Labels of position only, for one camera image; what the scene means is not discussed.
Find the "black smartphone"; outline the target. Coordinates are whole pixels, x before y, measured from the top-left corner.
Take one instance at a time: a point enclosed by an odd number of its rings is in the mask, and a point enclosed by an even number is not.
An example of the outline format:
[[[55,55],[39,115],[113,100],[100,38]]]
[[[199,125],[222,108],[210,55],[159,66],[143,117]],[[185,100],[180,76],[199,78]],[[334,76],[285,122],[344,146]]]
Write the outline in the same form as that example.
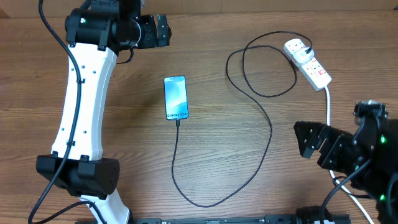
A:
[[[184,76],[164,78],[165,113],[167,120],[189,117],[187,85]]]

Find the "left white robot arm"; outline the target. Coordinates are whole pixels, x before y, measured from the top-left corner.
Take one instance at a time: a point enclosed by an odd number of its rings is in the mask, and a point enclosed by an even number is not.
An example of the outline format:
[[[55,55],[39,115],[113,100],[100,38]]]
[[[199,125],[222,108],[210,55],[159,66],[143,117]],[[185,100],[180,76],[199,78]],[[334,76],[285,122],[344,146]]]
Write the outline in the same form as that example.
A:
[[[92,212],[96,223],[133,223],[117,191],[120,164],[105,158],[102,121],[109,80],[123,50],[165,47],[171,29],[163,14],[142,15],[140,1],[85,1],[65,19],[68,82],[62,119],[37,172]]]

